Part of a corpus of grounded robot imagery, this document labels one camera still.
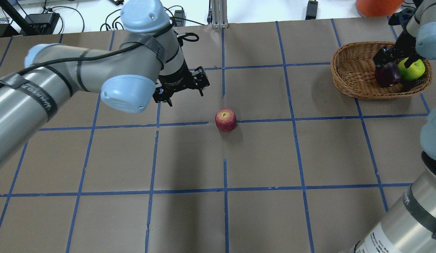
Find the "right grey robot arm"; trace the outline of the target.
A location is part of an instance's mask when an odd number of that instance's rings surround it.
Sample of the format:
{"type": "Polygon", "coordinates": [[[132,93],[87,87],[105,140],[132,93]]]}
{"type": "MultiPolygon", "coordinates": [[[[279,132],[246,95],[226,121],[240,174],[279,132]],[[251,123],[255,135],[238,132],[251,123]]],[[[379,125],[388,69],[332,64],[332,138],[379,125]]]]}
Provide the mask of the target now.
{"type": "MultiPolygon", "coordinates": [[[[374,56],[377,78],[392,80],[386,67],[404,59],[404,67],[436,59],[436,0],[416,0],[410,14],[393,14],[390,25],[401,25],[393,47],[374,56]]],[[[423,169],[380,221],[344,253],[436,253],[436,107],[419,134],[423,169]]]]}

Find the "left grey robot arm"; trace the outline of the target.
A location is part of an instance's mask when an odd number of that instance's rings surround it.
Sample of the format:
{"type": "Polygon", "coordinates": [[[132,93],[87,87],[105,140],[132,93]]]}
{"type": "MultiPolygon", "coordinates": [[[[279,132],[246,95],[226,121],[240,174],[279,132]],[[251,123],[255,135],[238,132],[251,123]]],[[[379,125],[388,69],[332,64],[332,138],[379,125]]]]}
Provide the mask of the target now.
{"type": "Polygon", "coordinates": [[[99,93],[107,106],[141,113],[153,100],[172,104],[186,89],[210,86],[203,67],[190,71],[182,40],[159,0],[130,0],[121,9],[126,37],[118,50],[39,44],[25,69],[0,78],[0,168],[78,91],[99,93]]]}

